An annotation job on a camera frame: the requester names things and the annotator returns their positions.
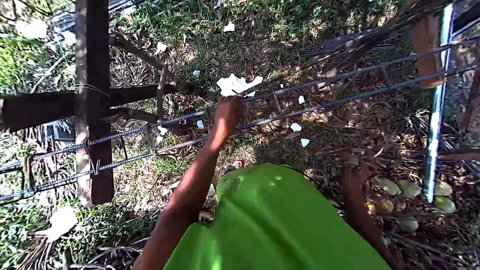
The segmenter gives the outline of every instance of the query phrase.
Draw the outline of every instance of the ground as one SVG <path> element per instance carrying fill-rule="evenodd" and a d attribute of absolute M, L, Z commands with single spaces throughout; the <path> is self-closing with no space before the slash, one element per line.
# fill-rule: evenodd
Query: ground
<path fill-rule="evenodd" d="M 136 12 L 117 19 L 113 30 L 124 33 L 132 42 L 158 59 L 156 45 L 168 45 L 168 64 L 178 77 L 192 82 L 195 93 L 176 93 L 176 115 L 192 109 L 214 105 L 219 95 L 216 81 L 234 73 L 251 81 L 255 76 L 265 79 L 304 63 L 310 59 L 309 48 L 332 37 L 356 33 L 362 29 L 382 25 L 402 6 L 399 1 L 226 1 L 220 8 L 215 3 L 200 1 L 154 2 Z M 228 22 L 235 31 L 223 32 Z M 365 55 L 355 68 L 366 67 L 411 53 L 406 36 L 392 42 L 391 47 Z M 119 49 L 111 52 L 111 81 L 113 86 L 154 84 L 159 71 L 141 59 Z M 304 73 L 286 78 L 284 87 L 299 85 L 318 78 L 328 71 L 332 63 L 318 66 Z M 200 70 L 198 78 L 194 70 Z M 392 82 L 416 76 L 411 62 L 387 69 Z M 359 92 L 385 87 L 380 71 L 345 79 L 328 89 L 304 89 L 280 98 L 282 109 L 291 112 L 324 104 Z M 271 89 L 280 89 L 279 84 Z M 303 94 L 306 102 L 298 103 Z M 478 265 L 478 233 L 480 228 L 478 188 L 470 173 L 460 162 L 444 162 L 439 167 L 438 179 L 453 187 L 450 198 L 457 206 L 454 214 L 441 214 L 420 196 L 412 199 L 391 196 L 377 187 L 377 180 L 408 180 L 423 185 L 422 166 L 427 137 L 420 122 L 428 123 L 432 92 L 420 90 L 417 85 L 390 90 L 374 96 L 336 106 L 325 111 L 307 113 L 283 121 L 241 131 L 234 134 L 221 151 L 215 176 L 221 177 L 225 167 L 236 159 L 246 166 L 266 162 L 288 164 L 304 172 L 338 208 L 343 215 L 340 192 L 343 164 L 352 157 L 367 158 L 377 170 L 368 182 L 365 198 L 375 205 L 371 212 L 384 232 L 385 241 L 399 261 L 412 269 L 466 268 Z M 132 108 L 156 112 L 154 99 L 136 102 Z M 173 106 L 164 102 L 168 117 Z M 277 116 L 273 99 L 249 103 L 243 124 Z M 193 123 L 206 118 L 192 119 Z M 299 136 L 287 139 L 292 123 L 303 130 Z M 115 131 L 126 131 L 143 123 L 120 120 L 113 125 Z M 206 130 L 194 129 L 190 135 L 166 135 L 157 138 L 157 147 L 166 147 L 207 135 Z M 307 138 L 307 147 L 300 144 Z M 148 152 L 142 134 L 124 137 L 128 157 Z M 158 214 L 169 199 L 170 186 L 180 180 L 195 158 L 201 144 L 180 150 L 178 154 L 157 156 L 125 164 L 114 170 L 116 194 L 114 201 L 93 208 L 84 208 L 74 198 L 74 189 L 65 188 L 57 205 L 71 205 L 77 211 L 79 224 L 60 240 L 45 244 L 40 240 L 30 248 L 44 245 L 53 252 L 41 256 L 45 265 L 59 268 L 62 257 L 70 254 L 72 262 L 90 262 L 106 247 L 130 246 L 140 249 L 151 232 Z M 113 141 L 114 160 L 124 158 L 120 141 Z M 407 203 L 405 210 L 386 211 L 382 201 Z M 205 209 L 215 211 L 215 195 L 210 196 Z M 25 211 L 32 211 L 29 205 Z M 47 211 L 38 214 L 48 215 Z M 399 231 L 397 221 L 414 217 L 419 222 L 415 233 Z M 45 227 L 45 218 L 30 228 Z M 121 248 L 93 261 L 111 265 L 115 269 L 128 269 L 138 255 L 131 249 Z"/>

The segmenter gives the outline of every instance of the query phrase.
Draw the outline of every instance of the dry leaf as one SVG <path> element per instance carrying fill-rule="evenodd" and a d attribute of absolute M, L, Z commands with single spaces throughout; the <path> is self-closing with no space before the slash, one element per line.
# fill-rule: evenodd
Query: dry leaf
<path fill-rule="evenodd" d="M 285 139 L 288 140 L 288 139 L 293 139 L 295 137 L 297 137 L 298 135 L 300 135 L 300 131 L 295 131 L 295 132 L 292 132 L 290 134 L 288 134 Z"/>

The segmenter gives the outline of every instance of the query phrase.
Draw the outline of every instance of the wooden post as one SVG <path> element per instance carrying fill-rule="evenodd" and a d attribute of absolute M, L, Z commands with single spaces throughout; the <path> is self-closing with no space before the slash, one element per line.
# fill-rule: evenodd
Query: wooden post
<path fill-rule="evenodd" d="M 110 134 L 110 124 L 99 119 L 107 115 L 110 85 L 108 46 L 108 0 L 76 1 L 77 81 L 75 130 L 77 144 Z M 111 141 L 81 148 L 76 152 L 77 172 L 94 170 L 112 162 Z M 79 198 L 83 205 L 111 202 L 114 195 L 113 171 L 104 170 L 78 178 Z"/>

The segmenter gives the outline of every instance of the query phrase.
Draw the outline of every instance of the green t-shirt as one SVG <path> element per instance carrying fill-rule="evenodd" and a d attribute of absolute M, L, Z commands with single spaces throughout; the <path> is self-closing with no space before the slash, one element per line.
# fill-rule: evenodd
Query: green t-shirt
<path fill-rule="evenodd" d="M 165 269 L 390 269 L 302 174 L 264 164 L 227 173 L 210 228 L 192 224 Z"/>

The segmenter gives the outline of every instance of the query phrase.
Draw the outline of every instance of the wooden plank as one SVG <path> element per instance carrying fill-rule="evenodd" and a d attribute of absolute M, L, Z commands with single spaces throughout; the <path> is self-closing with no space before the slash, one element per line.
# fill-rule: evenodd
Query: wooden plank
<path fill-rule="evenodd" d="M 71 91 L 0 97 L 0 129 L 17 131 L 72 116 L 74 100 Z"/>
<path fill-rule="evenodd" d="M 123 104 L 136 102 L 148 98 L 156 97 L 156 90 L 158 85 L 148 86 L 132 86 L 122 88 L 110 88 L 108 94 L 110 95 L 110 106 L 120 106 Z M 170 84 L 165 84 L 164 94 L 171 94 L 179 90 Z"/>
<path fill-rule="evenodd" d="M 77 81 L 75 99 L 76 142 L 110 134 L 110 124 L 101 122 L 107 115 L 109 101 L 102 89 L 110 85 L 108 46 L 108 0 L 76 1 Z M 76 152 L 77 172 L 87 172 L 112 162 L 111 141 L 81 148 Z M 111 202 L 114 195 L 113 171 L 78 178 L 79 198 L 83 205 L 93 206 Z"/>

